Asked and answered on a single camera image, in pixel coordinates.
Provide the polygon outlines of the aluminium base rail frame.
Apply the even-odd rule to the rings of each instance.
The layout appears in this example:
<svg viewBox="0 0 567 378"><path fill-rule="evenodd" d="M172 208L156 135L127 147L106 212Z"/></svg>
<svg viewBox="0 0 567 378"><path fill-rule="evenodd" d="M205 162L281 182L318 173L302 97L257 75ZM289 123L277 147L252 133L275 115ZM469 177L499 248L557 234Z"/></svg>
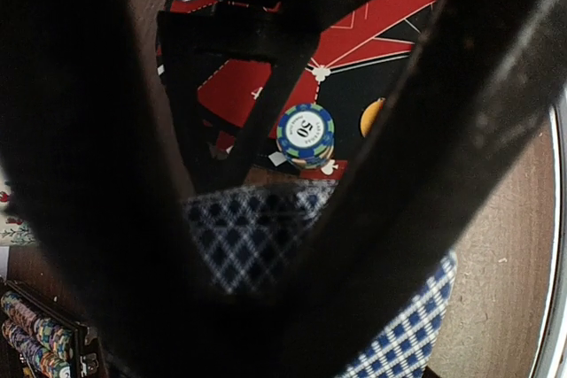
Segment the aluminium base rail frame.
<svg viewBox="0 0 567 378"><path fill-rule="evenodd" d="M566 375L566 95L550 110L554 226L546 306L532 377Z"/></svg>

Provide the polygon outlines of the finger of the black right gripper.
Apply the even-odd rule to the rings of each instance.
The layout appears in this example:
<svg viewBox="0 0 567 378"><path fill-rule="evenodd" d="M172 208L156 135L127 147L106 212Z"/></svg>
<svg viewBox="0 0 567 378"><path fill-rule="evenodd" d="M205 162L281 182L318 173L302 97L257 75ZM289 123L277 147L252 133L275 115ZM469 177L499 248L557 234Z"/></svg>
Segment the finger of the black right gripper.
<svg viewBox="0 0 567 378"><path fill-rule="evenodd" d="M315 53L320 37L317 31L278 33L267 30L229 41L227 51L231 57L269 63L271 74L225 160L227 188L244 181L255 156Z"/></svg>
<svg viewBox="0 0 567 378"><path fill-rule="evenodd" d="M218 4L206 15L160 12L157 21L166 92L183 163L198 193L226 189L227 158L212 158L203 136L198 71L208 55L233 58L227 51L230 40L267 30L277 32L277 16L273 12Z"/></svg>

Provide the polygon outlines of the orange big blind button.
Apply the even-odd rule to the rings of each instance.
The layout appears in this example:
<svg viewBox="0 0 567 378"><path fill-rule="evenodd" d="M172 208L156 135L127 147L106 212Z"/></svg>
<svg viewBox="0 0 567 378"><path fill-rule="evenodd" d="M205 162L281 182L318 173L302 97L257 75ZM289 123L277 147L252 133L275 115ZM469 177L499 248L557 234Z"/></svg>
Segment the orange big blind button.
<svg viewBox="0 0 567 378"><path fill-rule="evenodd" d="M385 99L383 97L378 98L376 101L370 103L363 111L360 119L360 130L363 137L366 137L369 133L377 118L377 115L380 113L384 106L384 102Z"/></svg>

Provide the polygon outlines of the tall ceramic seashell mug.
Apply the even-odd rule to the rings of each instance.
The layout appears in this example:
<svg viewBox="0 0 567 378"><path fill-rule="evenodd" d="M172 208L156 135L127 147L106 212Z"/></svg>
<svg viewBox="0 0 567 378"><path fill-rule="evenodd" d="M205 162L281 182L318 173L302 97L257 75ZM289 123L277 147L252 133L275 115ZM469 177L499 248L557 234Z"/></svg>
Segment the tall ceramic seashell mug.
<svg viewBox="0 0 567 378"><path fill-rule="evenodd" d="M1 246L35 245L28 224L17 215L10 183L1 176Z"/></svg>

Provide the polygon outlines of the chip row rightmost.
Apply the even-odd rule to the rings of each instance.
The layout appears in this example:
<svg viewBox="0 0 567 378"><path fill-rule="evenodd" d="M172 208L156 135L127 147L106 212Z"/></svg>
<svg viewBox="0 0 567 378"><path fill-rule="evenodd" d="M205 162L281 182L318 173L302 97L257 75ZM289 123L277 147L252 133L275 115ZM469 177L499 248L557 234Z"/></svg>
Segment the chip row rightmost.
<svg viewBox="0 0 567 378"><path fill-rule="evenodd" d="M13 291L7 291L1 296L1 308L12 322L60 359L69 361L73 358L73 333L70 329L37 311Z"/></svg>

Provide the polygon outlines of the blue playing card deck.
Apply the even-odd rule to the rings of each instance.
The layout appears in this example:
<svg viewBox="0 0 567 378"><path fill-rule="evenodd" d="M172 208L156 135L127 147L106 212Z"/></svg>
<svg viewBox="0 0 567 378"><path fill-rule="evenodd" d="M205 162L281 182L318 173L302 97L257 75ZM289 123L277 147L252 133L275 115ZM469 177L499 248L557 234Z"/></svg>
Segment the blue playing card deck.
<svg viewBox="0 0 567 378"><path fill-rule="evenodd" d="M183 218L227 294L273 287L296 257L337 184L292 181L191 197ZM457 272L449 251L416 295L341 371L343 377L423 377L439 337Z"/></svg>

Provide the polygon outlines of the black poker chip case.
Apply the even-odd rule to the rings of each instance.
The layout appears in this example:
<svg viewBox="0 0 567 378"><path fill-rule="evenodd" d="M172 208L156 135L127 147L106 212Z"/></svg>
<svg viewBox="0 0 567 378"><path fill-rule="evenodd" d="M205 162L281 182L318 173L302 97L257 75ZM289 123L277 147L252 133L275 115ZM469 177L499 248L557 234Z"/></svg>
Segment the black poker chip case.
<svg viewBox="0 0 567 378"><path fill-rule="evenodd" d="M24 282L1 281L1 341L26 377L105 377L97 330Z"/></svg>

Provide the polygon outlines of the chip row with 20 chip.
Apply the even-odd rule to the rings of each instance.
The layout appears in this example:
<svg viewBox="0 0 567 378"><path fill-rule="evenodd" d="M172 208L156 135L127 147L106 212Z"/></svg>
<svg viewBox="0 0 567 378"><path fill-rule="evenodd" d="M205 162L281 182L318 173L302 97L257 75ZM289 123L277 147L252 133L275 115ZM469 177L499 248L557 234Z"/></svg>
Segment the chip row with 20 chip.
<svg viewBox="0 0 567 378"><path fill-rule="evenodd" d="M37 372L51 378L70 378L72 376L71 367L67 362L40 345L16 323L6 320L1 329L8 344Z"/></svg>

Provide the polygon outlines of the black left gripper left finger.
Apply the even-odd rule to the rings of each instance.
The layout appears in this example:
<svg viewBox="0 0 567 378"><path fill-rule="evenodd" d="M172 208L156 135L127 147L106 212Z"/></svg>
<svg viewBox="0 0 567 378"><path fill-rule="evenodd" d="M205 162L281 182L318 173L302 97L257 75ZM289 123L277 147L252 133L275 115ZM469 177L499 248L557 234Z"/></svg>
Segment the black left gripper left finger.
<svg viewBox="0 0 567 378"><path fill-rule="evenodd" d="M128 0L1 0L1 163L19 216L134 374L226 374Z"/></svg>

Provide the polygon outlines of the green white chip stack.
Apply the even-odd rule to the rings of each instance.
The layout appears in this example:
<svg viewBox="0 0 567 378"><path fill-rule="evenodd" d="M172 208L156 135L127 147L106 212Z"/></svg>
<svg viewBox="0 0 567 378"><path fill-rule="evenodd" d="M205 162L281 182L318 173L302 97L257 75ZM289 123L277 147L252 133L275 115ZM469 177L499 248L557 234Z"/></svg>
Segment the green white chip stack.
<svg viewBox="0 0 567 378"><path fill-rule="evenodd" d="M334 120L319 104L296 104L277 123L276 145L300 170L323 168L334 151Z"/></svg>

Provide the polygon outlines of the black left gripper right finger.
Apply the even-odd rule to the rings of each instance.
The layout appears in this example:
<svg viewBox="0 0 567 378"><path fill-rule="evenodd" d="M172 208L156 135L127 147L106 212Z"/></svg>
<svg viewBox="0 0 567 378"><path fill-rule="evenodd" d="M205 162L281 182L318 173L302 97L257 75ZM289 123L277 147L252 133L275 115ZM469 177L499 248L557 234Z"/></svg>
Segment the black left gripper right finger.
<svg viewBox="0 0 567 378"><path fill-rule="evenodd" d="M566 0L438 0L226 377L331 377L420 289L566 82Z"/></svg>

